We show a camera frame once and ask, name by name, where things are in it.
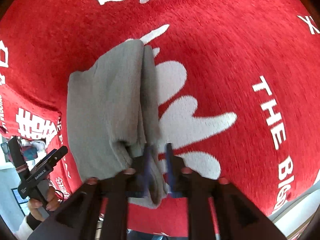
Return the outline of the person's left hand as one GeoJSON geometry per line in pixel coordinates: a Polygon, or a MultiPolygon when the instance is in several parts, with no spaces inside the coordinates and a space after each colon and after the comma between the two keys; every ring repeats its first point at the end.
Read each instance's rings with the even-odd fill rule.
{"type": "Polygon", "coordinates": [[[60,206],[55,188],[48,180],[43,180],[35,187],[29,196],[28,209],[38,221],[44,221],[60,206]]]}

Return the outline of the white left sleeve forearm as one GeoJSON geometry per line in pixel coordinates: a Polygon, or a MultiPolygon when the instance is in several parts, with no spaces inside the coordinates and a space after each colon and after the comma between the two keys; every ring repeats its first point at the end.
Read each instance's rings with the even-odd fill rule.
{"type": "Polygon", "coordinates": [[[33,231],[41,224],[40,220],[37,220],[31,213],[25,216],[18,231],[14,233],[14,236],[19,240],[27,240],[33,231]]]}

